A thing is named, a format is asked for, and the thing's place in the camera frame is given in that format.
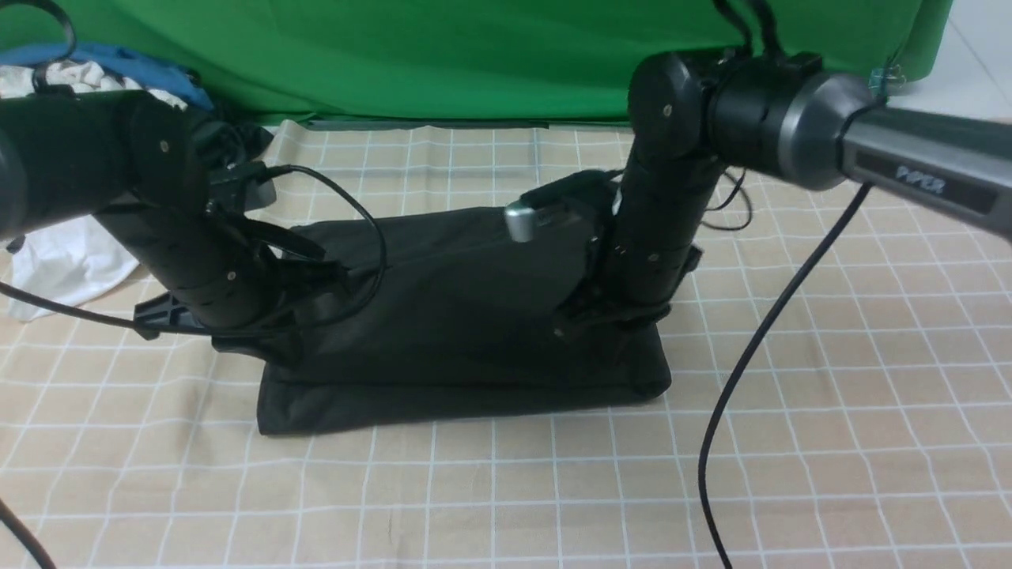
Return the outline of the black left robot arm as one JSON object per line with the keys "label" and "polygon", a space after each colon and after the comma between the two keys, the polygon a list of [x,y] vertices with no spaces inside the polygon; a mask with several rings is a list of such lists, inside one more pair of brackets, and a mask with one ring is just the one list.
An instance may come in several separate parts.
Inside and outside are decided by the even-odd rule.
{"label": "black left robot arm", "polygon": [[300,335],[350,318],[347,269],[311,240],[246,216],[228,185],[293,167],[253,162],[212,179],[177,109],[144,91],[44,92],[2,102],[2,238],[94,217],[166,289],[131,320],[4,284],[11,299],[152,340],[210,337],[271,363],[301,359]]}

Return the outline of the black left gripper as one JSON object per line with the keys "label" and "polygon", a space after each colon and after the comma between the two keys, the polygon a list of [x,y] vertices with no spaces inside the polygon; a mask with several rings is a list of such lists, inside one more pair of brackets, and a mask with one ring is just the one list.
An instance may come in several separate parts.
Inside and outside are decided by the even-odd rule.
{"label": "black left gripper", "polygon": [[[242,215],[189,215],[141,204],[112,206],[96,220],[165,289],[134,306],[134,331],[145,340],[162,332],[144,326],[168,333],[273,329],[318,296],[349,298],[347,268],[292,229]],[[284,368],[304,358],[297,332],[213,336],[212,346]]]}

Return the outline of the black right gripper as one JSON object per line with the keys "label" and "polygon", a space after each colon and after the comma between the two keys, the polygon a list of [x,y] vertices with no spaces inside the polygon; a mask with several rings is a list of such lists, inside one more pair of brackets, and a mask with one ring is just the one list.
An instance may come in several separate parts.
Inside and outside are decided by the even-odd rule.
{"label": "black right gripper", "polygon": [[556,307],[554,334],[575,340],[604,326],[628,333],[667,317],[723,169],[712,154],[630,155],[594,288],[576,288]]}

